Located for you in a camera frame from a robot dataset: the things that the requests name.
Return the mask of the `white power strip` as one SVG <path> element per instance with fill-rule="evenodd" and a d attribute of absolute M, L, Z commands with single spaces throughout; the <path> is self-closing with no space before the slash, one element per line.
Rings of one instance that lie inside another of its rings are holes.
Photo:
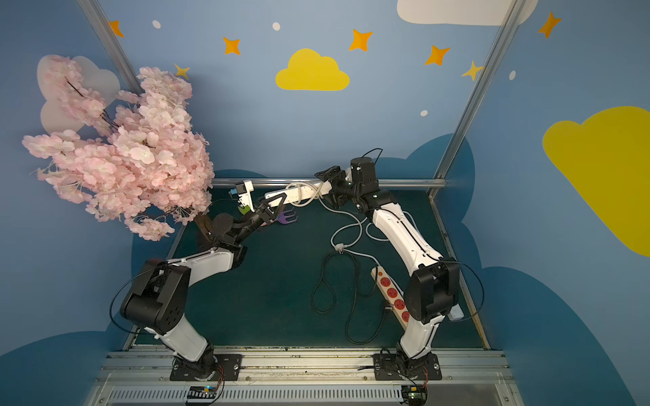
<path fill-rule="evenodd" d="M 312 201 L 318 200 L 323 196 L 326 196 L 332 189 L 332 184 L 328 181 L 308 183 L 308 182 L 294 182 L 289 184 L 284 189 L 268 192 L 264 195 L 265 197 L 270 197 L 279 192 L 285 192 L 287 194 L 286 205 L 292 205 L 296 207 L 303 207 L 309 205 Z"/>

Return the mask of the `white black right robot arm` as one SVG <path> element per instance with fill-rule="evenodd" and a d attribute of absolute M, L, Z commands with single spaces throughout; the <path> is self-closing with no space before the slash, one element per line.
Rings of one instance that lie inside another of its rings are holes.
<path fill-rule="evenodd" d="M 399 340 L 398 354 L 405 369 L 415 367 L 431 352 L 442 321 L 447 316 L 464 316 L 459 306 L 459 263 L 443 257 L 426 242 L 391 192 L 379 187 L 370 159 L 353 162 L 351 174 L 333 166 L 317 173 L 316 178 L 322 183 L 320 196 L 328 198 L 335 208 L 352 202 L 403 260 L 410 276 L 403 296 L 410 318 Z"/>

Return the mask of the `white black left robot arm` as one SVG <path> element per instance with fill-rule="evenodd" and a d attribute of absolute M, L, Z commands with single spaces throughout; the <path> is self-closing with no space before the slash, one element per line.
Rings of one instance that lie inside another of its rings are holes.
<path fill-rule="evenodd" d="M 283 192 L 260 201 L 241 219 L 228 213 L 199 222 L 209 247 L 175 261 L 148 260 L 133 278 L 120 316 L 150 333 L 174 352 L 172 381 L 211 382 L 224 378 L 213 345 L 186 317 L 192 285 L 238 267 L 245 258 L 243 241 L 264 223 L 276 219 L 285 206 Z"/>

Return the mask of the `beige red socket power strip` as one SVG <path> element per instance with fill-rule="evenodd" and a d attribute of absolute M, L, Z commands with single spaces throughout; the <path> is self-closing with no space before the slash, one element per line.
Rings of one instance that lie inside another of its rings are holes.
<path fill-rule="evenodd" d="M 389 308 L 398 320 L 399 324 L 406 330 L 411 314 L 406 308 L 406 301 L 403 292 L 396 281 L 381 266 L 371 270 L 372 279 L 375 281 L 384 299 L 388 302 Z"/>

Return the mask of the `small white adapter strip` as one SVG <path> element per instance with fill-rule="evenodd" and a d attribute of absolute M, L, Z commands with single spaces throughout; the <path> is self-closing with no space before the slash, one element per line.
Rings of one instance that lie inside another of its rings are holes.
<path fill-rule="evenodd" d="M 452 322 L 462 321 L 464 317 L 464 311 L 459 304 L 455 304 L 447 315 L 447 318 Z"/>

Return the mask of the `purple pink toy rake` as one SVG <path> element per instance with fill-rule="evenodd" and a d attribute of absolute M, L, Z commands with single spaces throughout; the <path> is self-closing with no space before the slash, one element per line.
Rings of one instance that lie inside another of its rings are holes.
<path fill-rule="evenodd" d="M 276 223 L 282 225 L 289 225 L 291 223 L 295 223 L 296 221 L 297 221 L 297 215 L 295 210 L 281 211 L 281 213 L 279 213 L 279 215 L 275 219 Z"/>

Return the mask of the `pink blossom artificial tree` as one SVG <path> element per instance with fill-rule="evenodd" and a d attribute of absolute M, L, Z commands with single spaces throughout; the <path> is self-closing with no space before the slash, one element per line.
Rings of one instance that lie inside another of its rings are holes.
<path fill-rule="evenodd" d="M 76 130 L 27 135 L 23 146 L 48 166 L 40 180 L 58 196 L 100 222 L 120 220 L 144 240 L 174 233 L 169 219 L 186 225 L 207 212 L 214 177 L 205 138 L 193 131 L 187 102 L 192 86 L 184 78 L 143 67 L 142 93 L 118 91 L 115 114 L 99 91 L 83 85 L 78 62 L 59 55 L 46 58 L 44 82 L 64 116 L 90 126 L 98 136 Z"/>

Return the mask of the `horizontal aluminium frame rail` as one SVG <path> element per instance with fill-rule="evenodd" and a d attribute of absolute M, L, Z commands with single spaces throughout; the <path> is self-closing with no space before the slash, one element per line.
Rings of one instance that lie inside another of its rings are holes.
<path fill-rule="evenodd" d="M 212 186 L 217 188 L 232 188 L 239 183 L 246 181 L 246 178 L 215 178 Z M 263 189 L 281 189 L 289 184 L 310 183 L 315 184 L 318 179 L 251 179 L 253 187 Z M 379 187 L 382 189 L 443 189 L 446 186 L 444 179 L 379 179 Z"/>

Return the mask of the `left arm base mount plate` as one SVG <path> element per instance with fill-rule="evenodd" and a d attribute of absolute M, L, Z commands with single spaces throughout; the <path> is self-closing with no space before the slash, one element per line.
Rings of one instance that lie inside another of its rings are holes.
<path fill-rule="evenodd" d="M 172 382 L 226 382 L 237 381 L 243 355 L 206 355 L 196 362 L 175 357 L 169 380 Z"/>

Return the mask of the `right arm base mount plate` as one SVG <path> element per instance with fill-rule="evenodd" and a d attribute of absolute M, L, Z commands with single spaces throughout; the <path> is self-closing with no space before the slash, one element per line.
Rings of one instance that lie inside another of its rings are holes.
<path fill-rule="evenodd" d="M 411 360 L 401 354 L 380 353 L 372 356 L 372 371 L 377 381 L 441 381 L 443 379 L 438 356 L 427 353 Z"/>

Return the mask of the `left vertical aluminium post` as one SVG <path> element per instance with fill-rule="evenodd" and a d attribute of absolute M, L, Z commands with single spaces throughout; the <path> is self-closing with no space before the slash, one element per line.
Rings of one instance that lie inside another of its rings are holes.
<path fill-rule="evenodd" d="M 81 11 L 96 33 L 108 56 L 121 74 L 129 91 L 141 93 L 142 88 L 140 87 L 140 81 L 137 79 L 135 69 L 121 46 L 118 36 L 113 32 L 113 28 L 100 3 L 96 0 L 77 0 L 77 3 L 81 7 Z"/>

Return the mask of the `vertical aluminium post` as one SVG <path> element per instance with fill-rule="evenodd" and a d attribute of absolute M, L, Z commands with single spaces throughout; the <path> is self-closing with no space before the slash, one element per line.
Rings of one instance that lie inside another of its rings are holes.
<path fill-rule="evenodd" d="M 113 28 L 100 3 L 96 0 L 77 0 L 77 3 L 81 7 L 81 11 L 96 33 L 108 56 L 121 74 L 129 91 L 141 93 L 142 88 L 140 87 L 140 81 L 137 79 L 135 69 L 121 46 L 118 36 L 113 32 Z"/>
<path fill-rule="evenodd" d="M 508 47 L 515 36 L 520 25 L 520 17 L 523 15 L 525 7 L 525 0 L 512 1 L 505 13 L 504 21 L 501 27 L 499 27 L 499 31 L 494 39 L 492 47 L 490 48 L 489 54 L 486 57 L 484 69 L 480 73 L 480 77 L 477 79 L 477 82 L 472 89 L 472 93 L 465 105 L 460 121 L 445 149 L 445 153 L 443 154 L 440 163 L 438 164 L 433 179 L 439 181 L 441 186 L 435 186 L 428 190 L 428 199 L 431 204 L 434 203 L 438 191 L 446 186 L 447 175 L 450 172 L 463 141 L 467 137 L 472 122 L 477 115 L 485 96 L 488 93 L 489 86 L 491 85 L 501 62 L 507 53 Z"/>

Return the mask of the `front aluminium rail base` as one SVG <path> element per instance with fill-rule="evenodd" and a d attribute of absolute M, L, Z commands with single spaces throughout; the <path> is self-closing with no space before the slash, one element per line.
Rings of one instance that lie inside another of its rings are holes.
<path fill-rule="evenodd" d="M 87 405 L 522 405 L 500 351 L 434 350 L 399 373 L 393 350 L 218 347 L 217 370 L 191 381 L 161 346 L 108 355 Z"/>

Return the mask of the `right vertical aluminium post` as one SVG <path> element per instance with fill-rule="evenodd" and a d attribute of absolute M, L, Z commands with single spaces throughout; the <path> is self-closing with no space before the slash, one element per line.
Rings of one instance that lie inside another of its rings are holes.
<path fill-rule="evenodd" d="M 520 17 L 523 15 L 525 7 L 525 0 L 512 1 L 505 13 L 504 21 L 501 27 L 499 27 L 499 31 L 494 39 L 492 47 L 490 48 L 489 54 L 486 57 L 484 69 L 480 73 L 480 77 L 477 79 L 477 82 L 472 89 L 472 93 L 465 105 L 460 121 L 445 149 L 445 153 L 443 154 L 440 163 L 438 164 L 433 179 L 439 181 L 441 186 L 435 186 L 428 190 L 428 199 L 431 204 L 434 203 L 438 191 L 446 186 L 447 175 L 450 172 L 463 141 L 467 137 L 472 122 L 477 115 L 485 96 L 488 93 L 489 86 L 491 85 L 501 62 L 507 53 L 508 47 L 515 36 L 520 25 Z"/>

